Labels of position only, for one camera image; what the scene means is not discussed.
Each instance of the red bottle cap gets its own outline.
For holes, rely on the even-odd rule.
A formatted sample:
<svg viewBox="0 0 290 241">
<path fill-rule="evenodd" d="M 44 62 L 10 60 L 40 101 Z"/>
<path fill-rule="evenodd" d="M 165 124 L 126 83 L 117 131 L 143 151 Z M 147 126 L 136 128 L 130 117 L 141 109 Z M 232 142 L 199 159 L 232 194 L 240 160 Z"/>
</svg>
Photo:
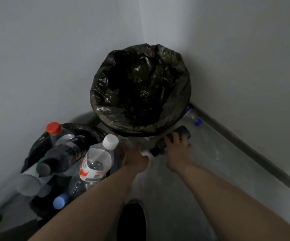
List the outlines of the red bottle cap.
<svg viewBox="0 0 290 241">
<path fill-rule="evenodd" d="M 47 125 L 46 131 L 50 135 L 57 135 L 62 131 L 62 126 L 59 123 L 53 122 Z"/>
</svg>

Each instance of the dark bottle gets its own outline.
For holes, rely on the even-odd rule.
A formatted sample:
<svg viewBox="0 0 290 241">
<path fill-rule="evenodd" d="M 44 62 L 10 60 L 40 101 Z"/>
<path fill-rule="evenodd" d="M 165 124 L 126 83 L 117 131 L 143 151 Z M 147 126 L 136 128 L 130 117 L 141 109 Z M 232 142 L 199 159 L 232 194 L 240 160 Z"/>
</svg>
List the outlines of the dark bottle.
<svg viewBox="0 0 290 241">
<path fill-rule="evenodd" d="M 84 156 L 92 142 L 87 142 L 82 135 L 55 146 L 47 151 L 43 161 L 37 164 L 36 171 L 40 177 L 53 173 L 63 173 Z"/>
<path fill-rule="evenodd" d="M 187 136 L 189 139 L 191 137 L 191 133 L 187 130 L 185 126 L 180 126 L 174 130 L 174 132 L 178 133 L 180 139 L 183 134 Z M 167 137 L 173 142 L 173 135 L 172 133 L 167 134 Z M 165 154 L 166 153 L 166 144 L 164 138 L 161 138 L 155 143 L 155 148 L 150 150 L 153 156 L 157 156 L 158 154 Z"/>
</svg>

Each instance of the white wall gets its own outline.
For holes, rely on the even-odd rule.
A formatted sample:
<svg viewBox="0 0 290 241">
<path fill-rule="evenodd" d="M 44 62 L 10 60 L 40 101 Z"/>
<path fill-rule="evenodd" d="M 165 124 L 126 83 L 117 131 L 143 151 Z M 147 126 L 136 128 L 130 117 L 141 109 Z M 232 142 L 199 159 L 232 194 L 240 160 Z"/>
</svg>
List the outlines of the white wall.
<svg viewBox="0 0 290 241">
<path fill-rule="evenodd" d="M 142 42 L 136 0 L 0 0 L 0 187 L 49 122 L 91 112 L 106 55 Z"/>
<path fill-rule="evenodd" d="M 145 42 L 180 52 L 191 100 L 290 175 L 290 0 L 139 0 Z"/>
</svg>

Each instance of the hand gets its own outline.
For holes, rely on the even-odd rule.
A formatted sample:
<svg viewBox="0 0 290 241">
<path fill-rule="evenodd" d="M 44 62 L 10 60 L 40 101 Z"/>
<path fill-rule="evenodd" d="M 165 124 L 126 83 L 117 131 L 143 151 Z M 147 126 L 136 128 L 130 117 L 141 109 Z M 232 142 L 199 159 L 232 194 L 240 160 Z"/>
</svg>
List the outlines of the hand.
<svg viewBox="0 0 290 241">
<path fill-rule="evenodd" d="M 173 143 L 167 136 L 164 136 L 164 141 L 167 146 L 167 167 L 172 172 L 176 172 L 179 170 L 179 167 L 190 162 L 191 144 L 188 144 L 185 134 L 182 135 L 182 141 L 180 141 L 178 133 L 172 132 L 172 135 Z"/>
<path fill-rule="evenodd" d="M 139 146 L 135 145 L 133 148 L 127 146 L 121 146 L 121 149 L 125 153 L 123 165 L 128 166 L 136 173 L 141 173 L 146 170 L 149 162 L 148 156 L 143 156 L 139 152 Z"/>
</svg>

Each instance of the black trash bag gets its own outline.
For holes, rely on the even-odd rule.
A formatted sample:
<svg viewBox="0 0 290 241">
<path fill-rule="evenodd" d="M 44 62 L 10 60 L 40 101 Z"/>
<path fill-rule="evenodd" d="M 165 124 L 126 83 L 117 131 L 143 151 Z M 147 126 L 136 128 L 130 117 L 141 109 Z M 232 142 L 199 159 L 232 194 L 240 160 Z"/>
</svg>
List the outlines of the black trash bag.
<svg viewBox="0 0 290 241">
<path fill-rule="evenodd" d="M 185 113 L 190 75 L 182 56 L 162 45 L 136 45 L 108 54 L 91 87 L 91 106 L 122 136 L 162 133 Z"/>
<path fill-rule="evenodd" d="M 65 123 L 61 125 L 63 128 L 69 129 L 75 135 L 83 135 L 88 141 L 93 144 L 101 143 L 104 137 L 107 135 L 105 131 L 99 128 L 92 128 L 88 125 Z M 49 133 L 43 133 L 31 147 L 28 157 L 26 158 L 21 172 L 24 172 L 29 167 L 34 165 L 43 158 L 46 152 L 51 149 L 52 143 Z M 71 177 L 54 176 L 48 183 L 52 185 L 51 193 L 44 198 L 36 196 L 30 203 L 30 208 L 47 223 L 51 218 L 56 215 L 59 210 L 53 208 L 54 199 L 64 193 L 69 185 Z"/>
</svg>

